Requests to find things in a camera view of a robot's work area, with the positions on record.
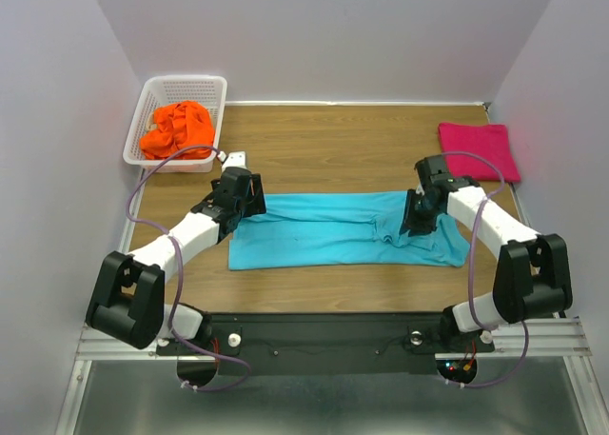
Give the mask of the cyan blue t-shirt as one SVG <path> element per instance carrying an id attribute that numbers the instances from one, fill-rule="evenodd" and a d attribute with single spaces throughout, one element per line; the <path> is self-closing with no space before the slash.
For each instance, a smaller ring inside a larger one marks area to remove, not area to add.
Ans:
<path id="1" fill-rule="evenodd" d="M 229 242 L 232 271 L 399 264 L 462 267 L 470 245 L 442 214 L 429 235 L 400 234 L 406 193 L 267 194 L 266 213 L 244 219 Z"/>

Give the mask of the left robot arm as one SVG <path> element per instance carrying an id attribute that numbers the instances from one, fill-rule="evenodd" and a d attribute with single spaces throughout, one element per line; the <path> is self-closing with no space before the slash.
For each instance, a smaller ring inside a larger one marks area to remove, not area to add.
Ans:
<path id="1" fill-rule="evenodd" d="M 212 191 L 175 227 L 128 254 L 112 251 L 102 261 L 86 324 L 142 349 L 168 324 L 165 284 L 190 259 L 216 246 L 245 218 L 266 213 L 262 177 L 226 168 Z"/>

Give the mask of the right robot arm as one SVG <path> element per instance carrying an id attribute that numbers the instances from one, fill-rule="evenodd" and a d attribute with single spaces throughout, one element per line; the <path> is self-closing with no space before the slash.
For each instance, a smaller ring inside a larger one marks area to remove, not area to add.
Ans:
<path id="1" fill-rule="evenodd" d="M 446 308 L 438 338 L 459 349 L 472 332 L 491 331 L 564 311 L 573 304 L 567 245 L 558 234 L 542 234 L 516 220 L 492 201 L 489 193 L 468 175 L 449 171 L 444 155 L 421 159 L 415 165 L 419 185 L 406 194 L 400 232 L 423 236 L 436 231 L 447 215 L 472 233 L 497 260 L 490 292 Z"/>

